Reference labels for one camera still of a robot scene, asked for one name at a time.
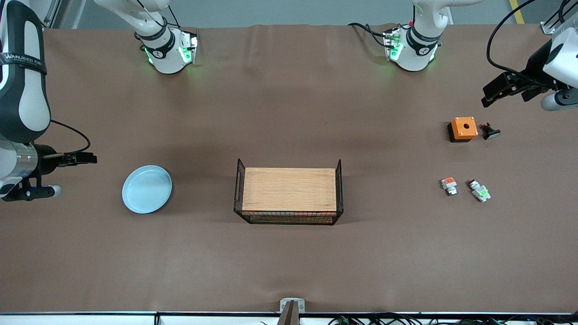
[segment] green indicator light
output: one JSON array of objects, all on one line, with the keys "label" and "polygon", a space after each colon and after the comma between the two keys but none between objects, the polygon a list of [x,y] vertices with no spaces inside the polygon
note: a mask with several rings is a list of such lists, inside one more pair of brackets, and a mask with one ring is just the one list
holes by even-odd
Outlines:
[{"label": "green indicator light", "polygon": [[150,63],[150,64],[154,64],[154,63],[153,63],[153,58],[150,57],[150,53],[149,53],[149,51],[146,49],[146,47],[144,48],[144,52],[146,53],[146,56],[149,58],[149,63]]},{"label": "green indicator light", "polygon": [[189,63],[192,61],[191,52],[187,48],[180,47],[179,50],[181,51],[181,56],[183,57],[183,61],[185,63]]}]

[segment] black wire basket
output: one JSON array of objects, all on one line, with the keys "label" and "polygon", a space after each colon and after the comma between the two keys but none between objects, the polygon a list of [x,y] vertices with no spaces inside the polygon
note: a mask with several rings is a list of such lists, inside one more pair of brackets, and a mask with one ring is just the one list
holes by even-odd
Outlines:
[{"label": "black wire basket", "polygon": [[335,168],[335,211],[264,211],[243,210],[245,166],[238,159],[233,211],[250,224],[334,225],[343,214],[343,183],[341,160]]}]

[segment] electrical terminal block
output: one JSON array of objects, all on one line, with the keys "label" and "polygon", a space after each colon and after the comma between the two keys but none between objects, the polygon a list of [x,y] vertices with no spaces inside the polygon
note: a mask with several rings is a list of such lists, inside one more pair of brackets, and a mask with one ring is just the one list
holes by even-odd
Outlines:
[{"label": "electrical terminal block", "polygon": [[490,196],[490,192],[488,191],[488,189],[485,186],[481,185],[475,179],[470,180],[468,182],[468,185],[469,185],[470,189],[472,189],[472,194],[480,202],[486,202],[492,198],[492,196]]},{"label": "electrical terminal block", "polygon": [[440,180],[442,183],[442,188],[446,190],[447,195],[452,196],[458,194],[458,190],[455,188],[457,186],[457,182],[454,178],[448,177]]}]

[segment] light blue plate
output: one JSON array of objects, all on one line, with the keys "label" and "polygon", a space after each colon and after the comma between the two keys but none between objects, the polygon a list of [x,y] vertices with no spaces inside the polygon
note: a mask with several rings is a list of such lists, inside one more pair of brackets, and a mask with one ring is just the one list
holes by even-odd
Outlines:
[{"label": "light blue plate", "polygon": [[169,173],[159,166],[143,166],[128,175],[123,185],[123,201],[133,212],[151,213],[168,201],[173,190]]}]

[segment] orange terminal block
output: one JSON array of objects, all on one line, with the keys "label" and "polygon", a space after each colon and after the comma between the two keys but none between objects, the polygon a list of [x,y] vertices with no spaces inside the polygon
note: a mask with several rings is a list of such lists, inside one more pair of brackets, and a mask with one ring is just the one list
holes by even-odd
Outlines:
[{"label": "orange terminal block", "polygon": [[456,195],[458,190],[455,188],[458,183],[455,182],[453,177],[444,178],[441,180],[442,188],[446,190],[447,195]]},{"label": "orange terminal block", "polygon": [[452,142],[468,142],[477,137],[476,121],[472,116],[456,117],[447,125]]}]

